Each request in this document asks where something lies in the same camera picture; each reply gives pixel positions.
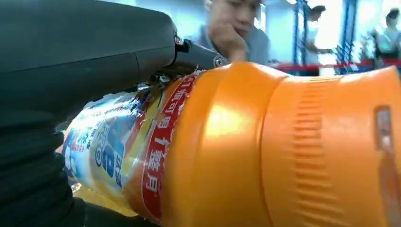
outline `blue metal pole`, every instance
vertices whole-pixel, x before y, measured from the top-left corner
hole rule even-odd
[[[357,4],[358,4],[358,0],[353,0],[353,5],[354,8],[352,10],[352,15],[354,15],[352,17],[352,29],[351,29],[351,50],[349,51],[349,59],[351,59],[352,56],[352,47],[354,47],[354,39],[355,39],[355,22],[356,22],[356,17],[357,17]]]
[[[303,15],[304,15],[304,35],[302,37],[302,44],[306,42],[307,39],[307,34],[308,34],[308,17],[309,17],[309,12],[308,12],[308,5],[305,0],[302,0],[302,10],[303,10]],[[301,46],[301,53],[302,53],[302,64],[306,64],[306,47],[305,45]]]
[[[301,0],[296,0],[295,3],[295,24],[294,24],[294,48],[293,48],[293,53],[292,53],[292,62],[294,65],[298,64],[298,24],[299,24],[299,3]]]
[[[345,0],[345,18],[344,18],[344,27],[343,27],[343,37],[342,37],[342,51],[341,51],[341,63],[345,61],[345,51],[346,51],[346,43],[347,43],[347,28],[348,28],[348,15],[349,15],[349,0]]]

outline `red label strip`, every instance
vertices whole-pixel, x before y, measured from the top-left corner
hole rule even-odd
[[[177,86],[162,109],[162,119],[157,122],[150,136],[142,176],[142,198],[150,213],[160,219],[160,191],[163,187],[164,162],[174,132],[180,108],[192,90],[198,72],[187,76]]]

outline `bottle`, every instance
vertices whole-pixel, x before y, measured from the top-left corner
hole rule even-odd
[[[83,110],[67,172],[164,227],[400,226],[394,67],[293,77],[236,62]]]

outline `product label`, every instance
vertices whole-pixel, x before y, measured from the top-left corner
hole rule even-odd
[[[173,137],[175,123],[197,74],[187,76],[177,86],[161,110],[160,120],[149,139],[142,176],[142,198],[146,208],[156,218],[161,218],[160,191],[162,189],[164,163]]]
[[[86,187],[158,222],[165,158],[185,100],[199,75],[89,103],[58,151]]]
[[[156,104],[156,112],[160,94],[124,93],[84,109],[67,130],[62,148],[68,175],[96,191],[121,197],[127,143],[135,140],[151,104]]]

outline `man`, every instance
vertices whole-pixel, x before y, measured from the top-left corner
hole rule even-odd
[[[322,13],[326,11],[325,6],[315,6],[310,10],[309,13],[309,22],[316,22],[320,19]],[[319,56],[320,53],[331,53],[330,49],[319,49],[315,46],[315,39],[317,36],[318,28],[317,27],[309,27],[306,40],[305,40],[305,48],[306,48],[306,64],[307,65],[319,65]],[[319,76],[319,67],[316,69],[309,69],[305,72],[306,76]]]
[[[206,0],[208,23],[190,39],[230,61],[267,64],[269,39],[253,25],[260,5],[261,0]]]

